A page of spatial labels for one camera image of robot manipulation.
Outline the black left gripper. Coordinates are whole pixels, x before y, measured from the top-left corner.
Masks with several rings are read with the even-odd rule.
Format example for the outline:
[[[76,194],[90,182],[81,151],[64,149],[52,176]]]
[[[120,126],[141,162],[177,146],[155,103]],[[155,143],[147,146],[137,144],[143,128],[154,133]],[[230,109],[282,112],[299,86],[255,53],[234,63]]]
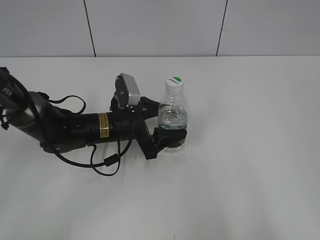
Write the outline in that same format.
[[[118,107],[115,97],[111,100],[108,113],[109,139],[136,140],[147,160],[155,159],[157,151],[165,148],[178,148],[185,143],[186,129],[163,129],[156,127],[151,136],[145,120],[159,114],[160,103],[142,96],[138,105]]]

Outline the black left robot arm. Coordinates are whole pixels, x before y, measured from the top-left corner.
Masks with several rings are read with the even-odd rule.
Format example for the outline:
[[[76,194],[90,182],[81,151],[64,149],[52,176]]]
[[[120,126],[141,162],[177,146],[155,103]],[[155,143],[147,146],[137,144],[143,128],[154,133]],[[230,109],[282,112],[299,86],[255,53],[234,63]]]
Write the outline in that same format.
[[[145,158],[154,159],[164,148],[180,144],[185,129],[155,128],[146,120],[157,117],[159,103],[141,96],[133,76],[121,73],[115,80],[110,111],[85,113],[57,107],[43,92],[27,91],[6,67],[0,69],[0,122],[14,126],[39,141],[47,153],[67,153],[86,146],[137,141]]]

